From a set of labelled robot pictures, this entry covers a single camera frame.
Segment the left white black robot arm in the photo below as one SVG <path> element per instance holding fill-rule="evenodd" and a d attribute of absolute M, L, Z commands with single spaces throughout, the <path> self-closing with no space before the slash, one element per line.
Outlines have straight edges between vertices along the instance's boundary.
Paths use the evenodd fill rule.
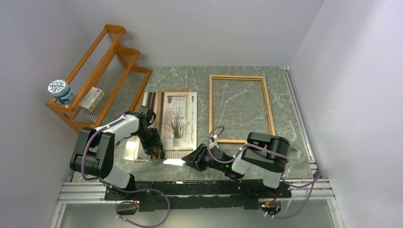
<path fill-rule="evenodd" d="M 162 155 L 161 138 L 152 127 L 155 119 L 152 109 L 141 106 L 138 112 L 120 113 L 103 126 L 81 129 L 69 164 L 71 170 L 81 173 L 86 181 L 99 180 L 125 200 L 134 199 L 135 177 L 114 165 L 115 144 L 136 136 L 145 154 Z"/>

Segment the wooden picture frame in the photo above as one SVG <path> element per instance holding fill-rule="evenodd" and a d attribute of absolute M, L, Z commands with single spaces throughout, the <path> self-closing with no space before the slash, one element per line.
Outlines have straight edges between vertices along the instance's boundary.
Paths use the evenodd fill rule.
<path fill-rule="evenodd" d="M 244 144 L 250 132 L 276 134 L 265 77 L 210 76 L 209 130 L 219 125 L 224 144 Z"/>

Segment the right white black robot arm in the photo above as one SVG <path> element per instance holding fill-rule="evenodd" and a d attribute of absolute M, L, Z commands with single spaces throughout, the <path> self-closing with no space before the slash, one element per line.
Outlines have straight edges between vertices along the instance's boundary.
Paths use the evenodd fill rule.
<path fill-rule="evenodd" d="M 208 168 L 224 173 L 232 180 L 245 176 L 252 166 L 264 170 L 262 187 L 251 193 L 259 197 L 279 197 L 280 179 L 289 162 L 290 142 L 279 136 L 250 132 L 246 143 L 235 155 L 228 155 L 219 148 L 218 135 L 213 135 L 207 144 L 200 144 L 193 152 L 182 157 L 185 165 L 204 171 Z"/>

